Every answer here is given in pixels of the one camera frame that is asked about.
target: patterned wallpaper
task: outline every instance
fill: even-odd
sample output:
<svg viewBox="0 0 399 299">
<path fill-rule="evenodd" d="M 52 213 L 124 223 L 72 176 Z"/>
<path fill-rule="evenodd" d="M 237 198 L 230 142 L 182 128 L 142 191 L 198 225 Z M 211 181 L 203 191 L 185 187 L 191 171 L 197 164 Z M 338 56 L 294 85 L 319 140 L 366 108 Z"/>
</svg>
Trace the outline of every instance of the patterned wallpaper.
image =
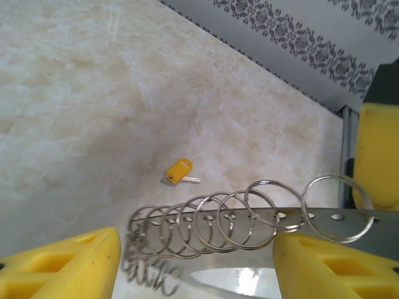
<svg viewBox="0 0 399 299">
<path fill-rule="evenodd" d="M 161 2 L 334 112 L 359 110 L 378 65 L 399 57 L 399 1 Z"/>
</svg>

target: yellow key tag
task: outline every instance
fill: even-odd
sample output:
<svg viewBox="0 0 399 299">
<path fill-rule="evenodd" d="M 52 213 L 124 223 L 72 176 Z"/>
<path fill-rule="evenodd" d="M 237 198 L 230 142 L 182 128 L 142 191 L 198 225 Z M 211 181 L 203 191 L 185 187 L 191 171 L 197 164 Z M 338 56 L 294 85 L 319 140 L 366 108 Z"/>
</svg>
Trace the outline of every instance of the yellow key tag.
<svg viewBox="0 0 399 299">
<path fill-rule="evenodd" d="M 186 158 L 178 160 L 172 167 L 166 170 L 166 179 L 171 183 L 180 182 L 191 170 L 193 163 Z"/>
</svg>

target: hole in yellow foam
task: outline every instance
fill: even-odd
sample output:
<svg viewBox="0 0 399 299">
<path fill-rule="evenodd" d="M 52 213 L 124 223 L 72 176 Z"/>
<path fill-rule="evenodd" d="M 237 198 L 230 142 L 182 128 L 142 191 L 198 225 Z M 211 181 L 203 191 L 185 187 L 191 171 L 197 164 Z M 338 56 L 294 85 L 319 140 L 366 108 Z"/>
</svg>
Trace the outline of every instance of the hole in yellow foam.
<svg viewBox="0 0 399 299">
<path fill-rule="evenodd" d="M 352 287 L 352 289 L 362 299 L 397 299 L 399 298 L 399 289 L 393 285 L 362 285 Z"/>
<path fill-rule="evenodd" d="M 358 260 L 350 258 L 326 258 L 322 259 L 335 274 L 340 276 L 371 276 L 373 271 Z"/>
<path fill-rule="evenodd" d="M 40 254 L 26 268 L 27 272 L 55 273 L 72 260 L 74 254 Z"/>
<path fill-rule="evenodd" d="M 79 238 L 76 240 L 78 243 L 90 243 L 95 238 L 94 235 L 86 235 L 85 237 Z"/>
<path fill-rule="evenodd" d="M 301 243 L 304 246 L 317 246 L 316 243 L 313 243 L 312 241 L 306 239 L 299 239 L 299 243 Z"/>
<path fill-rule="evenodd" d="M 28 299 L 37 293 L 45 282 L 7 282 L 3 299 Z"/>
</svg>

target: beige marble surface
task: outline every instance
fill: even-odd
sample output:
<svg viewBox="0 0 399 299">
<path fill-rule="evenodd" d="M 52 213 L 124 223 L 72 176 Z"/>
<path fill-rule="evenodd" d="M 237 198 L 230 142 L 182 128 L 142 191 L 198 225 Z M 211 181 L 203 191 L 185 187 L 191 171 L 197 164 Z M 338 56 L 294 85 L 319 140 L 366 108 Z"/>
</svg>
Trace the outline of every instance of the beige marble surface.
<svg viewBox="0 0 399 299">
<path fill-rule="evenodd" d="M 0 256 L 122 231 L 145 204 L 339 171 L 340 119 L 156 0 L 10 0 L 0 22 Z M 203 182 L 162 185 L 182 157 Z M 309 205 L 336 196 L 327 183 Z"/>
</svg>

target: yellow foam block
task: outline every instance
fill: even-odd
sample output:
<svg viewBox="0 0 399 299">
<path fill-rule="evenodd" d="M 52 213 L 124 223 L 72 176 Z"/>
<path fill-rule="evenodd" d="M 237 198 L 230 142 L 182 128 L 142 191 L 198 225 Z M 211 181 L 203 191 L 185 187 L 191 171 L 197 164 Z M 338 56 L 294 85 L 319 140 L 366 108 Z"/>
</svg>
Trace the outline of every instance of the yellow foam block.
<svg viewBox="0 0 399 299">
<path fill-rule="evenodd" d="M 0 298 L 111 298 L 120 254 L 111 227 L 0 258 Z"/>
<path fill-rule="evenodd" d="M 307 235 L 280 233 L 273 260 L 283 299 L 398 299 L 399 262 Z"/>
<path fill-rule="evenodd" d="M 399 106 L 364 103 L 360 112 L 354 178 L 375 209 L 399 211 Z M 357 191 L 358 208 L 363 202 Z"/>
</svg>

